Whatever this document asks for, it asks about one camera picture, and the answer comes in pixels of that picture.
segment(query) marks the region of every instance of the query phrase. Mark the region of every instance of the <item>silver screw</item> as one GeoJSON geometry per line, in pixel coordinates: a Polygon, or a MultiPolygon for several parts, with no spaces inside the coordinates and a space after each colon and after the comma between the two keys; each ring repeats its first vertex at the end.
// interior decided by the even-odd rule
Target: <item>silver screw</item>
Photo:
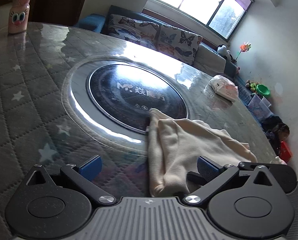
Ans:
{"type": "Polygon", "coordinates": [[[112,202],[114,201],[114,197],[113,197],[113,196],[108,196],[108,195],[106,195],[106,196],[101,196],[101,197],[99,198],[99,201],[100,201],[101,203],[112,203],[112,202]]]}
{"type": "Polygon", "coordinates": [[[188,203],[199,203],[201,201],[201,198],[199,196],[196,196],[196,195],[189,195],[189,196],[186,196],[185,197],[185,200],[188,202],[188,203]]]}

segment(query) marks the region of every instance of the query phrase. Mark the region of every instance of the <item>black glass cooktop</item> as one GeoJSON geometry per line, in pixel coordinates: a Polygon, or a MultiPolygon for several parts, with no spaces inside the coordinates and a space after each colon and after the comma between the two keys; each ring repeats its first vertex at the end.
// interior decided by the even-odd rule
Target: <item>black glass cooktop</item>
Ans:
{"type": "Polygon", "coordinates": [[[118,124],[139,133],[149,125],[150,108],[181,119],[187,111],[179,93],[157,75],[136,66],[107,65],[87,80],[93,103],[118,124]]]}

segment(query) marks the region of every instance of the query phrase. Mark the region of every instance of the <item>pink bottle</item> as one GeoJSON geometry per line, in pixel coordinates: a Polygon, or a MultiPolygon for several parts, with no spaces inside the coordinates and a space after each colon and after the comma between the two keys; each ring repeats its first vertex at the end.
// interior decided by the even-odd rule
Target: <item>pink bottle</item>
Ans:
{"type": "Polygon", "coordinates": [[[27,29],[30,0],[13,0],[9,11],[8,33],[20,33],[27,29]]]}

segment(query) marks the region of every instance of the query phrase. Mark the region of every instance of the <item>brown wooden door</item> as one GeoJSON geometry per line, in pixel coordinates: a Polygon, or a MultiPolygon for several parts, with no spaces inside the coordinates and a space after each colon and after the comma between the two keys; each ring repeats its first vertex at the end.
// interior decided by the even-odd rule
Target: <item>brown wooden door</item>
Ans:
{"type": "Polygon", "coordinates": [[[72,26],[85,0],[31,0],[30,21],[72,26]]]}

